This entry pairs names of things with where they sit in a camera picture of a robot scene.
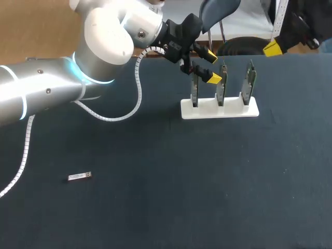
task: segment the white holder stand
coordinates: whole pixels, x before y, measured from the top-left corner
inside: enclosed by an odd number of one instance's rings
[[[193,107],[192,99],[181,100],[183,119],[208,118],[244,118],[258,117],[259,110],[254,97],[248,106],[243,104],[241,93],[238,97],[225,98],[224,106],[218,105],[217,96],[210,99],[198,99],[198,107]]]

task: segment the dark blue table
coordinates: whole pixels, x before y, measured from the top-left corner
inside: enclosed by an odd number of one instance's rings
[[[127,121],[75,104],[36,115],[26,169],[0,199],[0,248],[332,247],[332,56],[226,58],[228,96],[250,59],[258,118],[182,120],[190,78],[164,59],[142,62],[142,107]],[[133,71],[134,60],[87,105],[126,114]],[[214,91],[201,85],[202,97]],[[0,129],[0,189],[25,125]],[[87,171],[92,180],[63,183]]]

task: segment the black chair backrest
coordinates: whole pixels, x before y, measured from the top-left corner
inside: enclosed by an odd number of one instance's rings
[[[233,14],[240,6],[241,0],[204,0],[199,17],[203,21],[203,33],[209,31],[223,18]]]

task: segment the cable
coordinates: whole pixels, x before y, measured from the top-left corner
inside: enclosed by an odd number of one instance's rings
[[[136,85],[137,85],[137,91],[138,91],[138,98],[137,98],[137,103],[135,108],[129,112],[128,114],[119,117],[119,118],[105,118],[102,117],[100,115],[98,115],[97,113],[95,113],[93,110],[91,110],[90,108],[88,108],[85,104],[83,104],[80,101],[75,101],[76,104],[78,104],[80,107],[82,107],[84,110],[86,110],[90,115],[92,115],[93,117],[106,121],[106,122],[117,122],[117,121],[122,121],[125,120],[127,118],[130,118],[131,116],[133,116],[137,110],[139,109],[141,102],[142,102],[142,87],[141,87],[141,81],[140,81],[140,73],[139,73],[139,69],[140,69],[140,63],[141,60],[144,56],[146,56],[149,52],[154,51],[160,54],[165,54],[165,51],[162,48],[159,47],[150,47],[145,49],[140,56],[137,58],[136,61],[136,65],[135,65],[135,79],[136,79]]]
[[[15,185],[15,183],[19,180],[21,177],[23,170],[25,168],[26,160],[27,160],[27,154],[29,152],[29,143],[30,143],[30,134],[31,134],[31,127],[33,119],[35,118],[35,115],[30,116],[29,120],[27,121],[26,126],[26,133],[25,133],[25,144],[24,144],[24,152],[23,152],[23,158],[21,162],[21,166],[19,168],[19,171],[16,173],[16,176],[14,179],[8,184],[8,186],[0,192],[0,198],[3,197],[8,191],[11,190],[11,188]]]

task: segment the silver robot arm segment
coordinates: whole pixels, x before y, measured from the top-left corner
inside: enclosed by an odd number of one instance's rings
[[[70,58],[0,66],[0,126],[45,109],[99,97],[162,27],[162,13],[143,0],[70,0],[81,15],[79,46]]]

